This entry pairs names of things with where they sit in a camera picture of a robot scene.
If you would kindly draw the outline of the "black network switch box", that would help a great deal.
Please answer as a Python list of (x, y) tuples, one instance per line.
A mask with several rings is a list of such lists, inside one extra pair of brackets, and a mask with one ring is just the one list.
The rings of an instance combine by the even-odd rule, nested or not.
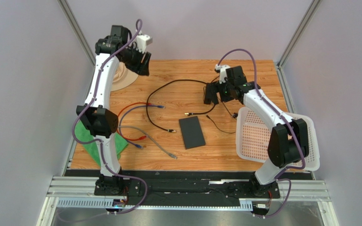
[(179, 119), (179, 125), (185, 149), (206, 145), (199, 118), (197, 116)]

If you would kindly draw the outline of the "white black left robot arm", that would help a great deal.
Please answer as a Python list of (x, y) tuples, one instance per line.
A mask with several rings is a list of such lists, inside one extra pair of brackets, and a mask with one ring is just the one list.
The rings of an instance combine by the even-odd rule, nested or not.
[(110, 93), (115, 72), (124, 63), (137, 75), (149, 75), (151, 53), (146, 51), (152, 38), (141, 32), (142, 20), (136, 22), (136, 32), (121, 25), (113, 25), (111, 32), (95, 44), (95, 71), (85, 103), (76, 108), (75, 123), (81, 122), (90, 132), (92, 143), (99, 144), (100, 175), (96, 182), (97, 192), (114, 195), (123, 192), (124, 176), (117, 158), (115, 135), (118, 116), (109, 110)]

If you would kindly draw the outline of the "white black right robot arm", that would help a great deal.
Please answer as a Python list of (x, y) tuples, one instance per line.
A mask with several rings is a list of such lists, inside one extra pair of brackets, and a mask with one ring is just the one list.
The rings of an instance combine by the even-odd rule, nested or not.
[(214, 104), (221, 101), (238, 100), (252, 110), (270, 131), (267, 147), (268, 159), (250, 179), (256, 190), (275, 182), (287, 169), (306, 167), (305, 157), (309, 154), (308, 127), (303, 119), (293, 119), (280, 110), (260, 89), (257, 81), (248, 82), (241, 66), (216, 65), (219, 81), (206, 85), (206, 95)]

